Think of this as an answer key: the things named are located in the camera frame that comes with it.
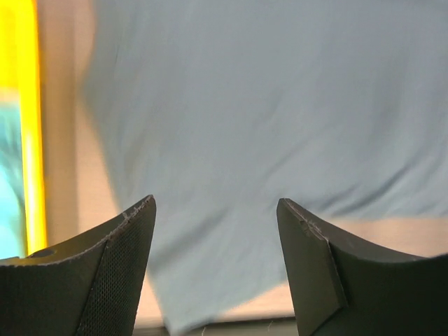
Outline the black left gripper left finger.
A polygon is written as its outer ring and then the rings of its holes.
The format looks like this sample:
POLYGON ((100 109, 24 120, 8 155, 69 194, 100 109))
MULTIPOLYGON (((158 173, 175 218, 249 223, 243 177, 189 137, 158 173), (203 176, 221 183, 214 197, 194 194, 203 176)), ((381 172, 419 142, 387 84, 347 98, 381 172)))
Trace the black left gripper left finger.
POLYGON ((155 216, 147 196, 62 243, 1 260, 1 334, 131 335, 155 216))

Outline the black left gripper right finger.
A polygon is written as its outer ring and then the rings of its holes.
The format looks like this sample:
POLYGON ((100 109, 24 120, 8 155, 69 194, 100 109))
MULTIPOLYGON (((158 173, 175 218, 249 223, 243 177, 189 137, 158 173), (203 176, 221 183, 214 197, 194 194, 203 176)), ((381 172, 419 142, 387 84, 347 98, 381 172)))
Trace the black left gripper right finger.
POLYGON ((299 335, 447 334, 446 255, 380 246, 290 199, 276 217, 299 335))

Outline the slate blue t shirt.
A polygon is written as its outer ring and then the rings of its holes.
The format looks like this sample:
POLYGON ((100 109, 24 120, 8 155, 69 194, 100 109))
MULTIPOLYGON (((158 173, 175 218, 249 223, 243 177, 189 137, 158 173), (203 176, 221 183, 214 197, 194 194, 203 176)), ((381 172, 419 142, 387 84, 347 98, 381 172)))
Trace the slate blue t shirt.
POLYGON ((95 1, 85 100, 172 334, 286 280, 279 199, 447 216, 446 1, 95 1))

